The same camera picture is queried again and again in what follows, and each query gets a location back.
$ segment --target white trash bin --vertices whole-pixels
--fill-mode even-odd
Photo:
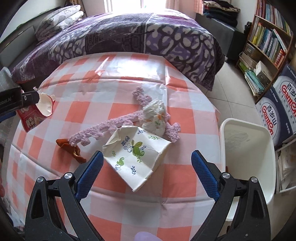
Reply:
[[[272,137],[263,126],[233,118],[220,126],[222,171],[225,166],[234,177],[260,182],[266,203],[269,204],[276,186],[275,152]],[[233,199],[226,221],[232,221],[239,197]]]

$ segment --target metal screw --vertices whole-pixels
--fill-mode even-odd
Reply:
[[[38,183],[41,183],[41,182],[43,182],[43,180],[44,180],[44,178],[43,178],[43,177],[39,177],[39,178],[37,178],[37,182],[38,182]]]
[[[66,179],[70,179],[72,177],[72,173],[68,172],[64,175]]]
[[[230,178],[230,174],[225,172],[225,173],[222,174],[222,177],[228,179],[228,178]]]
[[[251,181],[254,182],[254,183],[256,183],[256,182],[258,182],[258,179],[255,178],[255,177],[252,177],[252,178],[251,178]]]

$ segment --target curtain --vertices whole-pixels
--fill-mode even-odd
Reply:
[[[203,4],[202,0],[194,0],[194,11],[202,15],[203,13]]]
[[[165,8],[179,10],[179,0],[166,0]]]

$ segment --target patterned blanket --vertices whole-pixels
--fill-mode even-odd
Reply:
[[[46,78],[68,59],[104,52],[163,56],[210,91],[224,63],[216,39],[185,14],[171,9],[112,12],[85,18],[40,44],[13,69],[12,77],[17,83]]]

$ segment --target red and white tablecloth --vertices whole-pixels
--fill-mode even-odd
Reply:
[[[188,241],[213,206],[191,166],[198,149],[221,168],[215,107],[207,97],[163,57],[138,53],[100,53],[70,59],[56,69],[39,91],[56,96],[53,115],[25,133],[19,123],[10,148],[6,195],[25,220],[35,180],[55,179],[73,172],[78,162],[56,144],[56,139],[140,109],[132,91],[142,86],[152,99],[159,98],[181,125],[180,139],[173,143],[151,178],[133,193],[104,162],[89,195],[81,204],[93,225],[108,241],[131,241],[147,231],[163,241]],[[81,146],[89,159],[102,150],[111,135]],[[65,225],[71,226],[58,200]]]

